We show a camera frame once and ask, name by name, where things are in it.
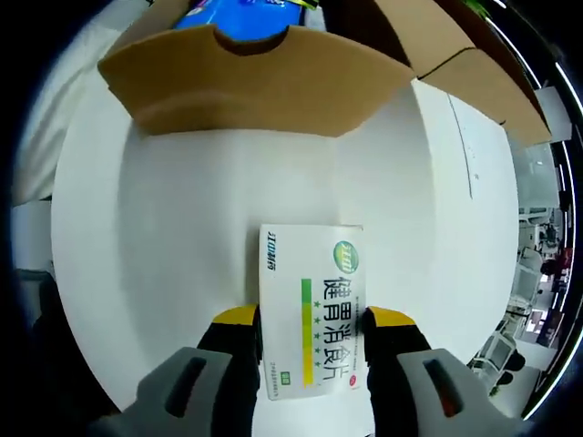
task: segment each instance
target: brown cardboard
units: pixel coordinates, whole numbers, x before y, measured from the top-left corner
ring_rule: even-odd
[[[321,4],[330,32],[410,66],[421,80],[476,107],[524,144],[550,140],[522,67],[486,22],[460,0],[322,0]],[[392,42],[380,42],[379,34]]]
[[[502,67],[482,50],[466,50],[423,80],[465,102],[472,102],[522,144],[533,145],[550,139],[544,118]]]
[[[527,145],[550,141],[552,136],[542,107],[525,77],[522,66],[506,45],[493,33],[486,21],[459,0],[435,0],[435,2],[460,25],[476,45],[476,48],[483,51],[488,57],[487,61],[484,59],[478,61],[478,65],[474,69],[481,76],[479,77],[480,83],[487,85],[481,96],[474,100],[476,104],[486,108],[486,103],[482,104],[481,102],[491,98],[488,97],[488,92],[494,93],[499,96],[499,99],[493,102],[495,105],[492,106],[492,112],[496,113],[498,118],[502,118],[503,123],[506,122],[504,126],[512,132],[516,139]],[[502,73],[496,73],[496,79],[493,80],[493,77],[489,76],[486,70],[493,72],[496,71],[496,68],[494,66],[483,67],[485,62],[501,66],[513,83],[503,84],[498,77]]]
[[[158,0],[99,63],[151,134],[245,127],[335,137],[418,76],[525,144],[550,139],[520,65],[460,0],[321,0],[330,33],[291,26],[253,43],[211,26],[164,31],[189,3]]]
[[[213,25],[169,30],[114,51],[99,71],[152,135],[249,128],[338,137],[414,77],[371,48],[299,26],[255,43]]]

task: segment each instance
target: green logo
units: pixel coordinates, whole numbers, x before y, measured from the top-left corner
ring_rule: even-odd
[[[358,253],[348,241],[341,241],[334,246],[334,262],[343,273],[354,273],[358,269]]]
[[[290,373],[288,371],[281,371],[281,385],[290,385],[292,383],[292,379],[290,378]]]

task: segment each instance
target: yellow-green stripe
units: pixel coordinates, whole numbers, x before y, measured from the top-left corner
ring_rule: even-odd
[[[303,387],[305,388],[313,384],[311,279],[302,279],[302,362]]]
[[[318,3],[320,2],[320,0],[288,0],[288,2],[292,2],[300,6],[305,6],[313,10],[316,7],[318,7]]]

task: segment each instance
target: chair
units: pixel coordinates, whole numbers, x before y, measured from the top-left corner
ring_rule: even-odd
[[[518,220],[531,225],[543,225],[550,221],[552,208],[519,208]]]
[[[512,352],[510,358],[504,365],[505,371],[521,371],[527,364],[527,359],[518,351]]]
[[[514,380],[514,375],[512,373],[510,373],[509,371],[505,371],[504,373],[502,373],[502,376],[500,377],[500,379],[498,380],[496,385],[508,385],[513,380]]]

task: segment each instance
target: cardboard box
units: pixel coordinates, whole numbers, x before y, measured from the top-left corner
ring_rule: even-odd
[[[329,32],[411,67],[419,79],[477,108],[522,144],[550,140],[543,111],[521,65],[461,0],[321,3]]]
[[[290,26],[239,43],[212,25],[168,30],[188,12],[189,0],[158,0],[98,68],[153,135],[257,128],[338,137],[417,76],[503,124],[523,144],[550,140],[520,65],[459,0],[321,5],[328,33]]]
[[[365,385],[360,226],[261,225],[260,307],[272,401]]]

